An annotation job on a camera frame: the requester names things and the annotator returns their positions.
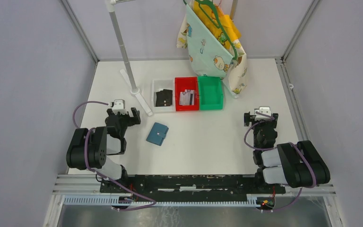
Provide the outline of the blue card holder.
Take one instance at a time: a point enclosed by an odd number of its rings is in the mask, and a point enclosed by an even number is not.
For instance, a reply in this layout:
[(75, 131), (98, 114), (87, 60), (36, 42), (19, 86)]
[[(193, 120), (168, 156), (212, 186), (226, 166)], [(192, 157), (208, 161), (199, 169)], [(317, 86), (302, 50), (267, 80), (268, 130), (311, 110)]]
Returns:
[(169, 128), (161, 123), (155, 122), (146, 138), (146, 141), (158, 146), (161, 146)]

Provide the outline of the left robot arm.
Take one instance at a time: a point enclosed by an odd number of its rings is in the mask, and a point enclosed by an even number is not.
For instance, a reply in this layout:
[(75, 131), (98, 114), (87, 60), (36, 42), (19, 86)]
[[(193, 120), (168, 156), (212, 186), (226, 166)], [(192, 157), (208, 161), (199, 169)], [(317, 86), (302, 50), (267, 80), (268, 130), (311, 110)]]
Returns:
[(105, 126), (96, 127), (91, 132), (87, 128), (76, 129), (70, 142), (66, 162), (69, 168), (96, 172), (117, 192), (125, 192), (130, 186), (129, 176), (124, 166), (113, 162), (109, 156), (123, 155), (127, 141), (128, 127), (141, 124), (140, 111), (135, 107), (131, 113), (114, 113), (107, 110)]

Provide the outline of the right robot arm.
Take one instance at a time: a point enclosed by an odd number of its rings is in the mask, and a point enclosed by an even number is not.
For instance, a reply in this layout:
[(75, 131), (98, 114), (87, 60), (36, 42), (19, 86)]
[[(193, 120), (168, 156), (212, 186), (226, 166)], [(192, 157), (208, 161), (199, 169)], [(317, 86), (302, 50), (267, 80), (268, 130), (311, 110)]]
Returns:
[[(273, 184), (292, 188), (313, 188), (330, 182), (330, 171), (310, 140), (277, 144), (278, 114), (257, 109), (244, 114), (248, 127), (244, 143), (253, 150), (253, 161), (259, 167), (254, 187), (260, 193), (268, 192)], [(253, 133), (253, 144), (247, 141)]]

